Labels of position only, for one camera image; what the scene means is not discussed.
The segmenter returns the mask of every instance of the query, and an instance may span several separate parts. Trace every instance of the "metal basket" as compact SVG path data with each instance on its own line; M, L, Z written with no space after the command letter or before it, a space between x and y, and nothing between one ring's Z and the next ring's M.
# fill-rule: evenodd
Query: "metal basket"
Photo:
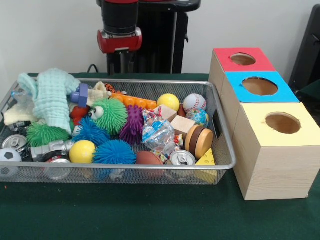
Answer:
M129 96L157 100L161 95L172 93L180 102L189 94L200 94L207 101L207 113L211 120L208 128L215 133L212 151L215 166L197 165L125 165L125 164L74 164L41 162L0 162L2 169L17 172L10 177L1 175L0 182L20 183L119 183L119 184L183 184L216 185L227 170L236 164L232 141L227 129L216 87L209 82L200 81L156 81L156 80L113 80L113 79L79 79L94 86L97 82L111 83L115 89L127 91ZM0 105L4 113L15 104L11 91L18 88L15 83ZM1 119L0 143L10 135L8 127ZM133 150L149 151L143 144L134 145ZM64 179L54 180L44 174L49 169L54 175L65 173Z

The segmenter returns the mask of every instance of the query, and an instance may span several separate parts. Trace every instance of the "white wall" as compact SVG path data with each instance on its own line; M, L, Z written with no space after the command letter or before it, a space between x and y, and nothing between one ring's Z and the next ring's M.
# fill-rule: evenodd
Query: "white wall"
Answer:
M213 48L261 47L288 80L318 0L202 0L189 13L184 73L208 73ZM22 72L106 70L95 0L0 0L0 99Z

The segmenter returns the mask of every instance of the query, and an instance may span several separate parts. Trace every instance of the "black cable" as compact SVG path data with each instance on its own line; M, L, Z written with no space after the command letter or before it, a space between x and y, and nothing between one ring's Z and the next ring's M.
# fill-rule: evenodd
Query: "black cable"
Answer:
M86 72L87 72L87 73L90 73L92 67L94 67L96 73L99 73L99 70L98 70L98 68L97 68L97 66L96 66L95 64L91 64L91 65L89 66L89 68L88 68L88 71L86 71Z

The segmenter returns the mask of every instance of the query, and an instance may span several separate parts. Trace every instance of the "football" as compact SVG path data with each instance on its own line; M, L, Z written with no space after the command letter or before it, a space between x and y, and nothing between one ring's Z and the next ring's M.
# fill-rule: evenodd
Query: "football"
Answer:
M21 156L12 148L0 149L0 162L22 162ZM11 178L19 171L17 166L0 166L0 178Z

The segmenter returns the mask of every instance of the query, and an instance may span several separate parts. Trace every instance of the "circular hole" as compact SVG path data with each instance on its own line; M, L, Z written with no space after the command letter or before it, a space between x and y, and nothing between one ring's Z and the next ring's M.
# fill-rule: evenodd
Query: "circular hole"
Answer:
M298 119L284 112L269 114L266 117L265 122L270 128L282 134L295 134L301 128Z
M250 93L259 96L274 95L278 92L277 85L262 77L249 77L243 80L242 85Z
M256 59L249 54L238 52L231 56L231 61L241 66L249 66L256 63Z

